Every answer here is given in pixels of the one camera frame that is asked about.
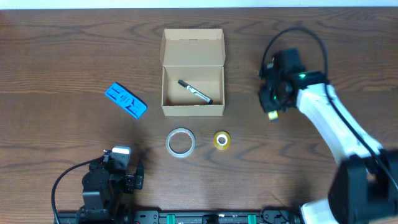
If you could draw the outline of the yellow highlighter pen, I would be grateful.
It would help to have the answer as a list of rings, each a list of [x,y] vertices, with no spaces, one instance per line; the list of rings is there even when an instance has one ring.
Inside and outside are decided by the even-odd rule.
[[[277,121],[279,119],[279,115],[278,115],[278,112],[276,110],[268,112],[267,114],[268,114],[268,117],[269,117],[270,121]]]

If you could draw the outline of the blue plastic tape dispenser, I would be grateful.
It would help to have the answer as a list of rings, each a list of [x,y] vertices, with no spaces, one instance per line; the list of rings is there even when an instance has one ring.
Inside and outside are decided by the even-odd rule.
[[[135,119],[139,119],[147,111],[147,105],[118,82],[114,82],[104,95]]]

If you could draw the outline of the small yellow tape roll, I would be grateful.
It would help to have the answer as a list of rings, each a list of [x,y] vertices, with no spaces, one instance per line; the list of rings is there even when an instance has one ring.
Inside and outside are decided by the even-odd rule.
[[[226,131],[219,131],[214,135],[213,144],[218,150],[224,151],[229,148],[231,137]]]

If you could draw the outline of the black white marker pen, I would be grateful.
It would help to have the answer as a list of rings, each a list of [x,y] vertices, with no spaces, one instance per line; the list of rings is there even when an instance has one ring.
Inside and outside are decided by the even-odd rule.
[[[189,92],[193,93],[195,96],[201,98],[202,100],[204,100],[206,103],[208,103],[209,105],[213,104],[213,100],[205,95],[204,93],[202,93],[201,91],[197,90],[196,88],[192,87],[191,85],[189,85],[188,83],[186,83],[183,80],[178,80],[178,84],[181,85],[182,87],[184,87],[186,90],[188,90]]]

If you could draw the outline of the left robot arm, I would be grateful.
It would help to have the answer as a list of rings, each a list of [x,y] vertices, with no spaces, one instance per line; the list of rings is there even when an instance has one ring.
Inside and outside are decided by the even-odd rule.
[[[111,153],[91,162],[83,177],[83,201],[77,223],[134,223],[133,212],[123,203],[124,194],[143,188],[144,166],[138,162],[133,174],[126,172],[129,156]]]

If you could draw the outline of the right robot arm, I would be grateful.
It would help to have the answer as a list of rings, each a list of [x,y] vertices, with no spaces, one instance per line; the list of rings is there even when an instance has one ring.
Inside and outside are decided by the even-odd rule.
[[[326,199],[305,203],[300,223],[369,223],[397,216],[397,151],[388,151],[351,116],[326,73],[270,63],[259,71],[261,106],[270,117],[296,108],[316,127],[338,171]]]

